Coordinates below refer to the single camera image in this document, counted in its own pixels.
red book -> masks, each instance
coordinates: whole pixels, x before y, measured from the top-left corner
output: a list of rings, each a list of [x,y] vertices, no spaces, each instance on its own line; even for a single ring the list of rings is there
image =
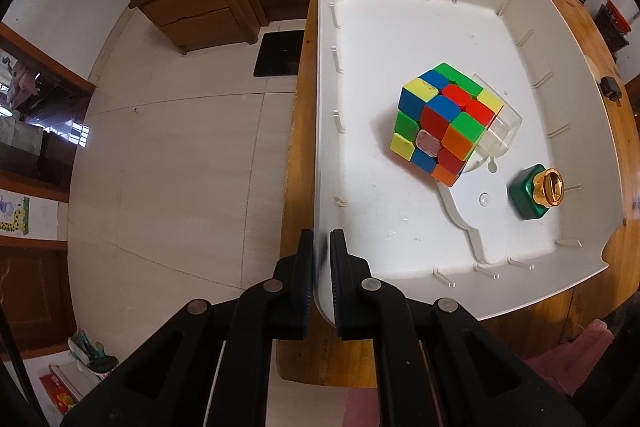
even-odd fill
[[[53,373],[40,377],[40,382],[51,401],[63,415],[76,405],[76,399],[71,396],[71,393]]]

window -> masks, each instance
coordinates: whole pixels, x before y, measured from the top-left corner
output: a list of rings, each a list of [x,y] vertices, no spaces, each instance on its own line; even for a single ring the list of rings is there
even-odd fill
[[[75,143],[81,147],[86,146],[86,140],[89,138],[89,128],[85,125],[75,123],[71,126],[71,134],[69,142]]]

pink sticker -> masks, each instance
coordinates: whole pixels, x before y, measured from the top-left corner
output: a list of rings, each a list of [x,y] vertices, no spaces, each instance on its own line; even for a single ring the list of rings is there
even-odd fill
[[[440,140],[435,136],[431,136],[431,134],[424,129],[419,131],[418,136],[415,137],[415,145],[418,149],[432,158],[435,158],[440,152],[440,149],[442,149]]]

green cube sticker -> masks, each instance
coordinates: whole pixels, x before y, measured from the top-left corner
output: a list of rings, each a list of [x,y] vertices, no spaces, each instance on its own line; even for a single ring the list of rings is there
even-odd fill
[[[456,84],[460,89],[464,89],[473,98],[477,97],[482,92],[482,87],[478,86],[465,74],[460,73],[457,69],[452,68],[446,62],[443,62],[439,66],[433,68],[442,76],[448,78],[453,84]]]
[[[451,122],[451,126],[471,143],[476,143],[482,136],[482,133],[484,133],[484,125],[469,116],[466,112],[461,112],[455,117],[453,122]]]
[[[420,131],[420,126],[418,126],[416,121],[409,118],[402,111],[398,111],[395,131],[403,138],[412,142],[415,140],[418,131]]]

wooden drawer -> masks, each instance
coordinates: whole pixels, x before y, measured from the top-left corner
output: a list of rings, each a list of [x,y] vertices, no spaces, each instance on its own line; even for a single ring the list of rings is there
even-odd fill
[[[163,27],[162,31],[184,51],[244,42],[240,26],[228,8],[181,19]]]
[[[153,0],[141,6],[158,26],[226,7],[226,0]]]

